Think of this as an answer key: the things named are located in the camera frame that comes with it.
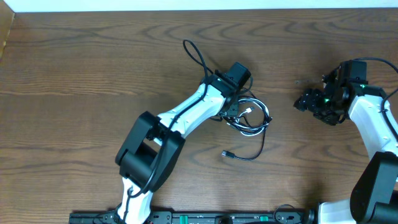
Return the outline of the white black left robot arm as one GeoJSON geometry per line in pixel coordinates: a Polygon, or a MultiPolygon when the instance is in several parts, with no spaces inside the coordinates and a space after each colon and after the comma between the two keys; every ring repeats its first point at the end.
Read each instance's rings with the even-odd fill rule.
{"type": "Polygon", "coordinates": [[[228,111],[250,80],[250,71],[236,62],[226,73],[204,77],[198,90],[170,111],[157,116],[146,111],[137,118],[115,158],[124,185],[118,223],[147,220],[153,194],[173,171],[186,137],[208,118],[228,111]]]}

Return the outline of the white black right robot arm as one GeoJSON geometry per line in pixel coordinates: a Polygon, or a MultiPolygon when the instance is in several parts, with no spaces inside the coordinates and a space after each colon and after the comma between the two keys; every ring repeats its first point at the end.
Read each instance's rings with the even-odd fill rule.
{"type": "Polygon", "coordinates": [[[370,159],[350,198],[320,203],[311,216],[314,223],[397,223],[397,122],[390,96],[367,81],[368,61],[341,62],[323,76],[322,90],[306,89],[294,103],[331,126],[351,120],[370,159]]]}

